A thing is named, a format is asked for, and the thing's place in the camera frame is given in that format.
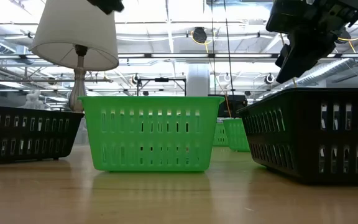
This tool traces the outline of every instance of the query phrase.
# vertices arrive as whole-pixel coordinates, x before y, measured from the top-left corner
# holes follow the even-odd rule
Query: green plastic basket
[[[216,123],[213,146],[228,146],[223,123]]]
[[[82,96],[94,168],[204,171],[221,97]]]
[[[246,131],[241,119],[223,120],[224,129],[226,130],[229,147],[234,151],[249,152],[249,145]]]

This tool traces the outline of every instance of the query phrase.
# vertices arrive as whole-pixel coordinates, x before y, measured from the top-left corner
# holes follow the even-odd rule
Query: lampshade
[[[48,0],[31,51],[49,62],[76,68],[75,45],[88,48],[85,70],[116,68],[119,61],[114,12],[106,15],[87,0]]]

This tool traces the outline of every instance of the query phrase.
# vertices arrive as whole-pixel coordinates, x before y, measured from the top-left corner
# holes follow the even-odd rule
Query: table lamp
[[[74,69],[75,83],[68,101],[82,112],[87,71],[119,65],[114,12],[106,15],[87,0],[48,0],[31,51],[40,58]]]

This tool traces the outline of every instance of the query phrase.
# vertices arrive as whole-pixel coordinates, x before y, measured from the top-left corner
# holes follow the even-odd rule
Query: table surface
[[[354,224],[358,187],[301,185],[225,147],[204,173],[101,172],[82,146],[0,165],[0,223]]]

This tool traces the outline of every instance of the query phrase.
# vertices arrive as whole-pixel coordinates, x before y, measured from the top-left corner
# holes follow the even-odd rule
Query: plastic basket
[[[284,90],[240,113],[254,161],[304,182],[358,184],[358,89]]]
[[[84,96],[97,170],[204,171],[220,97]]]
[[[0,107],[0,163],[71,153],[83,114]]]
[[[241,119],[223,120],[229,147],[233,151],[249,152],[249,145]]]
[[[216,123],[213,146],[228,146],[226,132],[222,122]]]

